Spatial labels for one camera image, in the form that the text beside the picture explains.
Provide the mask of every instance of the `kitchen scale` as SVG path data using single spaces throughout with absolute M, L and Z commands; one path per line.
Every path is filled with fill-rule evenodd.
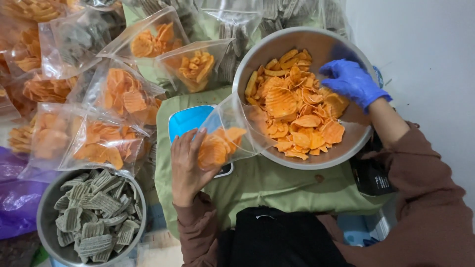
M 215 107 L 216 105 L 200 105 L 173 113 L 168 119 L 170 144 L 176 135 L 181 137 L 187 131 L 199 128 Z M 214 178 L 230 175 L 233 170 L 233 163 L 226 164 Z

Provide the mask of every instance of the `white wall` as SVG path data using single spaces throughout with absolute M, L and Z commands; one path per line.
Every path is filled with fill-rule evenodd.
M 356 45 L 475 210 L 475 0 L 347 0 Z

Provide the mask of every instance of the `brown sleeve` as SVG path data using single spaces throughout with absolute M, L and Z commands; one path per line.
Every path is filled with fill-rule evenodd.
M 398 224 L 371 247 L 337 246 L 356 266 L 475 266 L 473 213 L 462 199 L 465 191 L 423 133 L 409 126 L 391 149 L 376 156 L 399 190 Z
M 177 207 L 183 267 L 215 267 L 218 219 L 211 198 L 199 192 L 191 207 Z

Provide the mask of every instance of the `purple bag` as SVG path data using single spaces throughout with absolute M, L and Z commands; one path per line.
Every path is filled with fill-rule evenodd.
M 0 146 L 0 239 L 36 231 L 36 212 L 47 183 L 19 180 L 27 159 L 13 155 Z M 35 173 L 45 180 L 54 179 L 56 171 Z

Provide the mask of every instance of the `stainless steel bowl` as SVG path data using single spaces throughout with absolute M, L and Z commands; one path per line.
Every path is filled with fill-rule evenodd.
M 61 191 L 59 188 L 64 182 L 68 180 L 72 180 L 78 175 L 84 172 L 89 172 L 89 171 L 90 170 L 77 170 L 77 171 L 71 171 L 71 172 L 64 172 L 61 175 L 59 175 L 56 178 L 56 180 L 54 180 L 48 186 L 48 188 L 46 188 L 46 191 L 41 197 L 41 200 L 38 206 L 36 225 L 38 228 L 38 235 L 39 235 L 39 239 L 41 240 L 41 244 L 45 247 L 46 251 L 54 259 L 56 259 L 57 261 L 59 261 L 60 263 L 66 266 L 105 267 L 105 266 L 110 266 L 114 263 L 118 263 L 121 261 L 122 258 L 124 258 L 127 254 L 129 254 L 130 251 L 132 251 L 132 249 L 139 242 L 140 237 L 142 236 L 143 232 L 145 231 L 145 224 L 146 224 L 145 221 L 147 218 L 147 208 L 146 208 L 147 206 L 145 204 L 145 197 L 137 181 L 130 180 L 137 188 L 137 191 L 140 195 L 140 199 L 142 200 L 143 220 L 142 220 L 142 224 L 140 225 L 139 232 L 137 233 L 135 238 L 132 240 L 132 243 L 129 245 L 127 249 L 122 250 L 120 253 L 116 253 L 115 251 L 113 251 L 111 254 L 111 257 L 109 258 L 109 261 L 107 262 L 104 262 L 104 263 L 90 262 L 90 263 L 84 264 L 81 262 L 81 259 L 79 258 L 77 253 L 74 251 L 74 248 L 72 245 L 66 246 L 64 248 L 59 245 L 57 235 L 56 235 L 57 228 L 56 228 L 56 223 L 55 223 L 56 218 L 58 218 L 59 212 L 53 208 L 56 201 L 65 194 L 65 191 Z
M 316 75 L 323 64 L 345 58 L 358 62 L 377 82 L 376 74 L 368 59 L 347 39 L 324 29 L 294 27 L 265 37 L 246 54 L 237 68 L 233 92 L 237 91 L 241 101 L 245 103 L 244 91 L 254 70 L 260 65 L 265 66 L 273 58 L 279 59 L 291 49 L 304 48 L 313 58 L 310 71 Z M 343 140 L 329 149 L 328 153 L 321 153 L 319 156 L 310 155 L 306 161 L 285 157 L 284 153 L 280 153 L 274 147 L 263 151 L 262 154 L 280 165 L 300 170 L 319 170 L 338 165 L 354 156 L 372 134 L 369 118 L 355 103 L 350 104 L 340 119 L 345 126 Z

